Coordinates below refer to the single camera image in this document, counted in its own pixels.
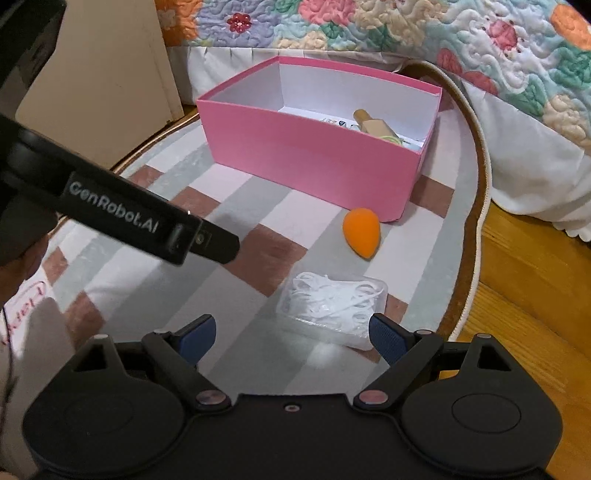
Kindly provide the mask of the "person's left hand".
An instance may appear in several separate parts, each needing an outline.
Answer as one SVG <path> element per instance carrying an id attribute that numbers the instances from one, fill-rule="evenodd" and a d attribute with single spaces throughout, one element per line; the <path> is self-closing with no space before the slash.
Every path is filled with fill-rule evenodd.
<path id="1" fill-rule="evenodd" d="M 44 235 L 17 259 L 0 267 L 0 304 L 4 306 L 21 284 L 39 269 L 47 251 L 49 238 Z"/>

